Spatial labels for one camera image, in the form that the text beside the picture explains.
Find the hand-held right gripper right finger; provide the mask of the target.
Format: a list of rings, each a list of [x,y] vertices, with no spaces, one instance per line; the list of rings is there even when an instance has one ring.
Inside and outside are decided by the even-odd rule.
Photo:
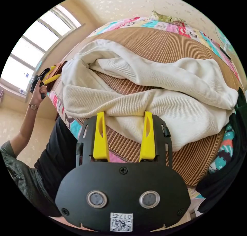
[[[139,161],[153,161],[155,159],[155,138],[153,127],[153,115],[146,111],[144,115],[144,127],[140,147]]]

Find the person's left hand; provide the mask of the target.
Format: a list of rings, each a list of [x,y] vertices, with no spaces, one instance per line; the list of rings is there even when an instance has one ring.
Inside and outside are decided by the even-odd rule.
[[[44,100],[46,95],[47,95],[47,87],[45,85],[39,86],[37,84],[33,91],[33,94],[30,100],[30,105],[36,105],[36,107],[39,107],[39,105]]]

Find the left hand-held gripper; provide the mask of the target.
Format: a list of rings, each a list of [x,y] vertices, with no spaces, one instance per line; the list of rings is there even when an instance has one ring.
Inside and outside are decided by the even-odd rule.
[[[56,66],[51,66],[49,68],[46,68],[43,70],[43,72],[40,74],[40,75],[35,75],[33,77],[33,80],[32,80],[32,84],[31,84],[31,88],[30,88],[30,92],[33,93],[34,92],[34,89],[36,87],[36,84],[39,80],[43,80],[45,78],[46,75],[49,75],[54,69],[56,68]],[[54,76],[52,76],[51,78],[45,80],[43,82],[43,84],[46,86],[50,83],[52,83],[53,81],[56,81],[59,77],[61,76],[61,74],[56,74]]]

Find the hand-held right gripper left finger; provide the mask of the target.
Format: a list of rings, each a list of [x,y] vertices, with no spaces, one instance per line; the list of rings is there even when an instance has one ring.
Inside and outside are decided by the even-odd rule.
[[[97,113],[93,145],[93,158],[95,161],[110,160],[104,112]]]

